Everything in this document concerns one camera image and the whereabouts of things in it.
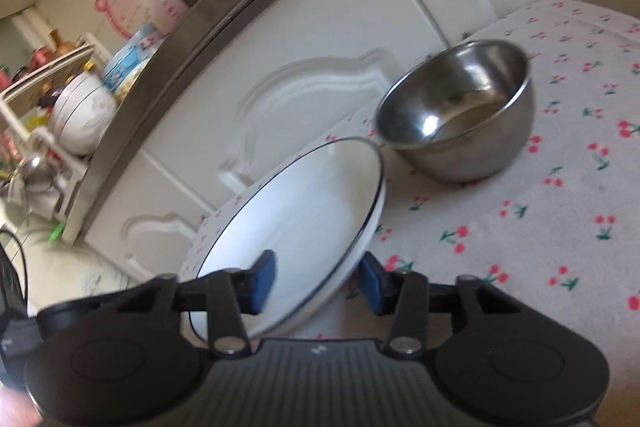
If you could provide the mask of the white plate with blue rim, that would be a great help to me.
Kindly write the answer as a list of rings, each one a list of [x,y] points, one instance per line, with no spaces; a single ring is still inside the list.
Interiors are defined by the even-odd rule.
[[[348,279],[381,217],[384,160],[373,142],[345,138],[303,153],[210,216],[180,275],[248,269],[273,251],[274,281],[247,335],[282,334],[315,314]]]

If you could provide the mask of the stainless steel bowl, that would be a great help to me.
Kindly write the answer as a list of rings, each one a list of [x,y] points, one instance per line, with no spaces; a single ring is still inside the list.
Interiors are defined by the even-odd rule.
[[[461,43],[400,78],[381,98],[381,140],[425,176],[463,183],[508,168],[533,129],[529,58],[497,39]]]

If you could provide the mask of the stacked white bowls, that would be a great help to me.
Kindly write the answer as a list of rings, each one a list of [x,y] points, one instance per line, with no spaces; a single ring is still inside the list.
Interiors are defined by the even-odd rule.
[[[48,128],[59,146],[77,156],[92,154],[117,110],[112,92],[92,72],[77,75],[56,100]]]

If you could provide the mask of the white cabinet door left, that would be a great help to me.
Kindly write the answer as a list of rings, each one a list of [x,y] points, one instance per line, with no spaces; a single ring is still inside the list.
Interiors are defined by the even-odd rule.
[[[140,150],[105,199],[85,241],[130,277],[178,273],[216,209]]]

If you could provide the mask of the green object on counter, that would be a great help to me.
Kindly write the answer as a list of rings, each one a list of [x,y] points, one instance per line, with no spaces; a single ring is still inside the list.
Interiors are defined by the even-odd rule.
[[[65,225],[64,223],[60,222],[50,233],[49,238],[48,238],[48,242],[49,243],[55,243],[57,242],[61,236],[63,235],[65,230]]]

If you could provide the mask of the steel ladle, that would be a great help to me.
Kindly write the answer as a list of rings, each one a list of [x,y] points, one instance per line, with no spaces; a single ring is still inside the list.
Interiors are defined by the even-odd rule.
[[[17,167],[17,174],[28,193],[42,194],[55,186],[58,172],[46,158],[34,155],[24,158]]]

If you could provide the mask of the white utensil rack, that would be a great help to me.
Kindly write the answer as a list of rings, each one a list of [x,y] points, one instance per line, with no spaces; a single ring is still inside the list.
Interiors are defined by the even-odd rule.
[[[66,223],[88,165],[56,142],[47,127],[28,131],[5,98],[1,116],[17,139],[22,160],[11,178],[9,192],[26,213]]]

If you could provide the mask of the cherry print tablecloth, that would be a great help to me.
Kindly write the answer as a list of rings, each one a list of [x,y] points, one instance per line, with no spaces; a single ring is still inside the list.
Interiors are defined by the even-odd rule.
[[[384,154],[370,251],[449,283],[470,273],[595,343],[611,384],[598,418],[639,421],[639,21],[576,0],[526,6],[480,33],[519,44],[535,121],[516,161],[439,184]]]

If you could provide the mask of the white cabinet door middle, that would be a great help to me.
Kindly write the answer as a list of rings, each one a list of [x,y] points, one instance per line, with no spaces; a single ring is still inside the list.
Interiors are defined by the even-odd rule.
[[[191,83],[143,153],[219,207],[446,44],[421,0],[278,0]]]

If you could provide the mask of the blue printed bowl stack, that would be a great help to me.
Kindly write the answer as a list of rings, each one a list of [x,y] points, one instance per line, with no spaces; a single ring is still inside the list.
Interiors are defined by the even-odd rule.
[[[164,38],[153,24],[138,30],[105,66],[103,83],[118,103],[122,103],[132,86],[162,44]]]

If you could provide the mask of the white spice shelf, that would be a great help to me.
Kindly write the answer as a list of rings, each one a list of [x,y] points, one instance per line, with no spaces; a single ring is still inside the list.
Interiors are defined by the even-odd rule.
[[[88,62],[104,69],[113,55],[93,35],[83,34],[75,49],[30,72],[17,83],[1,92],[1,101],[17,117],[23,117],[37,105],[42,87],[64,87],[66,80],[78,75]]]

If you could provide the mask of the steel countertop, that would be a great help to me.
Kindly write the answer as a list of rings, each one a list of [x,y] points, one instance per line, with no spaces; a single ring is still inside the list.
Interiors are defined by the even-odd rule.
[[[74,193],[62,239],[88,230],[119,177],[190,84],[277,0],[198,0],[131,88]]]

